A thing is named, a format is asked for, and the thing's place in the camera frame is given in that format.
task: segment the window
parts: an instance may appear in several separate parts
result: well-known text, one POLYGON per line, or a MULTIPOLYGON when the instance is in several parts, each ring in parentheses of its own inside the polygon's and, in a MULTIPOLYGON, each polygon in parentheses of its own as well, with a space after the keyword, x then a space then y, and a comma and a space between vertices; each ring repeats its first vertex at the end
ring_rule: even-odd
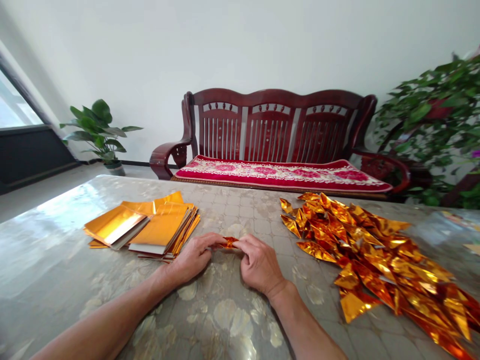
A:
POLYGON ((41 124, 39 116, 0 71, 0 129, 41 124))

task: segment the sofa armrest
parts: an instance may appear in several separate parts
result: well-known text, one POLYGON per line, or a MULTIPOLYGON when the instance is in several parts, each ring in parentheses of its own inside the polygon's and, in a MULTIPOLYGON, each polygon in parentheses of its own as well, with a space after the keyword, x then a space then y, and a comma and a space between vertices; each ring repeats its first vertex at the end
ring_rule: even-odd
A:
POLYGON ((419 162, 396 155, 371 152, 367 148, 359 146, 354 147, 352 153, 372 159, 380 159, 400 169, 402 175, 401 183, 391 190, 392 194, 404 193, 413 187, 428 188, 432 184, 432 174, 419 162))
POLYGON ((167 142, 158 146, 150 156, 150 167, 160 180, 170 180, 173 176, 169 169, 169 157, 172 155, 178 168, 187 164, 187 146, 191 140, 180 140, 178 142, 167 142))

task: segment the red wooden sofa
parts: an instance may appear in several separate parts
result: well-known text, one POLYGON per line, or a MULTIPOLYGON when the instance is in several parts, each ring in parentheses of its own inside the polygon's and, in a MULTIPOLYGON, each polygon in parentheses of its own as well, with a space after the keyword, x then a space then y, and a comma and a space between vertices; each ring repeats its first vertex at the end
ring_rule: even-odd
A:
POLYGON ((432 177, 421 164, 365 148, 376 105, 374 95, 343 90, 187 92, 181 103, 183 137, 158 146, 150 167, 161 180, 378 200, 428 186, 432 177), (187 146, 194 158, 188 166, 187 146), (352 154, 395 165, 401 184, 366 178, 347 162, 352 154), (168 167, 170 155, 180 168, 175 176, 168 167))

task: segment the table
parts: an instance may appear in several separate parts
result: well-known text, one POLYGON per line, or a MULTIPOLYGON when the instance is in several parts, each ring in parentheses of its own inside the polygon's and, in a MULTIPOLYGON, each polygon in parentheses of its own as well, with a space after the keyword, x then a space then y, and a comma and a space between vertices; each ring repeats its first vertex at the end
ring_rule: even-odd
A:
MULTIPOLYGON (((274 247, 283 275, 349 359, 452 359, 414 323, 385 306, 346 325, 333 281, 339 268, 302 252, 280 220, 279 197, 298 194, 98 176, 0 224, 0 358, 27 359, 102 304, 138 285, 159 263, 126 250, 89 249, 83 225, 121 201, 141 202, 180 190, 200 209, 193 235, 253 233, 274 247)), ((431 207, 350 201, 374 214, 417 224, 431 207)), ((480 298, 480 265, 458 246, 444 251, 416 239, 423 252, 480 298)), ((195 281, 166 297, 140 323, 119 359, 290 359, 266 299, 243 284, 241 254, 215 252, 195 281)), ((478 351, 480 337, 473 350, 478 351)))

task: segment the hand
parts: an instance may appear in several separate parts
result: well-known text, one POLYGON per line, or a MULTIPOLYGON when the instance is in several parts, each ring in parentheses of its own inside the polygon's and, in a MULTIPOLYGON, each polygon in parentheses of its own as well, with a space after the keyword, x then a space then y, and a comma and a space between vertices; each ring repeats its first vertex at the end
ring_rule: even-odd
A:
POLYGON ((195 236, 183 248, 183 251, 169 265, 170 274, 175 277, 176 285, 188 282, 198 275, 212 258, 211 246, 227 241, 219 234, 208 232, 195 236))
POLYGON ((287 286, 288 281, 282 275, 273 248, 251 234, 241 237, 232 245, 245 253, 240 271, 248 286, 264 293, 270 300, 287 286))

